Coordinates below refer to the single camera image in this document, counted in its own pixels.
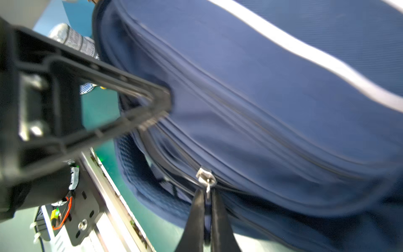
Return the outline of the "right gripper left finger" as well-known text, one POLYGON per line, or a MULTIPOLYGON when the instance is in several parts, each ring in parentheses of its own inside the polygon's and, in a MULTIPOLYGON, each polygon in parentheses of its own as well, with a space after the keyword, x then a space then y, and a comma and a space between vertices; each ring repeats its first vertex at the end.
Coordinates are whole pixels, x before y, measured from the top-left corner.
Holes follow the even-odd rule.
POLYGON ((202 252, 204 249, 204 191, 197 190, 183 235, 175 252, 202 252))

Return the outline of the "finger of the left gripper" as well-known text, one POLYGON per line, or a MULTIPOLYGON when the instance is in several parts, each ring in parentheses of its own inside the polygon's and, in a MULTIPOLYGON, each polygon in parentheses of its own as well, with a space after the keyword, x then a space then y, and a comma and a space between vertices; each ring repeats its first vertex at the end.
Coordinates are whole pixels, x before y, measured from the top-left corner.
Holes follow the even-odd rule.
POLYGON ((2 186, 55 172, 86 148, 158 121, 171 105, 166 88, 1 20, 2 186), (79 93, 85 83, 147 103, 87 130, 79 93))

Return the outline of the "navy blue backpack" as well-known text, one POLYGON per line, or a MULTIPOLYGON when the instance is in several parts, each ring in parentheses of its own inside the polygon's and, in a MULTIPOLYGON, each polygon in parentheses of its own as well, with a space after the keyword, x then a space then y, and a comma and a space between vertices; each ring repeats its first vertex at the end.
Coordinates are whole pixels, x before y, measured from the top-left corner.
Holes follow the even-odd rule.
POLYGON ((403 249, 403 5, 101 1, 102 61, 172 109, 115 139, 126 185, 185 228, 197 190, 234 233, 305 252, 403 249))

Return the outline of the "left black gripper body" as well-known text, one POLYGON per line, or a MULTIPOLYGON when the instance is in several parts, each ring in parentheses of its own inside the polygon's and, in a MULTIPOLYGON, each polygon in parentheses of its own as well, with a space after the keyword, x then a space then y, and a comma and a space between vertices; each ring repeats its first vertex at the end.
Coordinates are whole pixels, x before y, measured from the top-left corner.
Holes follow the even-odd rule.
POLYGON ((14 217, 18 210, 52 204, 64 199, 79 183, 79 168, 65 163, 51 174, 11 188, 1 186, 1 220, 14 217))

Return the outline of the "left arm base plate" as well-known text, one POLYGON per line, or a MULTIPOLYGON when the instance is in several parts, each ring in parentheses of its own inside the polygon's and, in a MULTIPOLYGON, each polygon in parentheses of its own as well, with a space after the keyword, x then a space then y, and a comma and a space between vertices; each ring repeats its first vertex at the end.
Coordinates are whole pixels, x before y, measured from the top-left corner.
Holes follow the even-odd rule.
POLYGON ((96 226, 102 203, 93 180, 83 165, 79 166, 79 181, 72 193, 69 217, 64 223, 72 246, 79 246, 96 226))

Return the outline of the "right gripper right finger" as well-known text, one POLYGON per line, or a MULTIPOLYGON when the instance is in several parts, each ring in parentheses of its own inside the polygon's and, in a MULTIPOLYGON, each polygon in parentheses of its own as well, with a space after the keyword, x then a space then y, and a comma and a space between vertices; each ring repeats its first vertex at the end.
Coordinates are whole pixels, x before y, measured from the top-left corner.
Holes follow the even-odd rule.
POLYGON ((222 197, 215 189, 211 192, 212 224, 211 224, 211 251, 212 252, 241 252, 235 239, 231 223, 222 197))

